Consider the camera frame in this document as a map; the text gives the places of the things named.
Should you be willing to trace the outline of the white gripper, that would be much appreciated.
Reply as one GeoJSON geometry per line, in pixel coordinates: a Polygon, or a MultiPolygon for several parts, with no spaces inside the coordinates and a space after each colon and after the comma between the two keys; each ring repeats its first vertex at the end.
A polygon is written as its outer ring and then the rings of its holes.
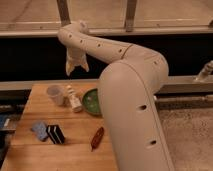
{"type": "Polygon", "coordinates": [[[86,60],[86,53],[76,47],[67,48],[66,75],[69,76],[75,69],[75,66],[81,66],[86,72],[89,72],[89,65],[86,60]]]}

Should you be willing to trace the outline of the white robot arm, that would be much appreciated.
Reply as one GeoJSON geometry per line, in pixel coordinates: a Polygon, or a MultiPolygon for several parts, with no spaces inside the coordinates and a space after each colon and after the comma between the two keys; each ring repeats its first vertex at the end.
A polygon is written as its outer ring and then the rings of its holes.
{"type": "Polygon", "coordinates": [[[60,28],[66,71],[87,68],[86,55],[107,64],[98,82],[101,113],[119,171],[175,171],[154,102],[168,78],[163,55],[136,44],[93,37],[81,22],[60,28]]]}

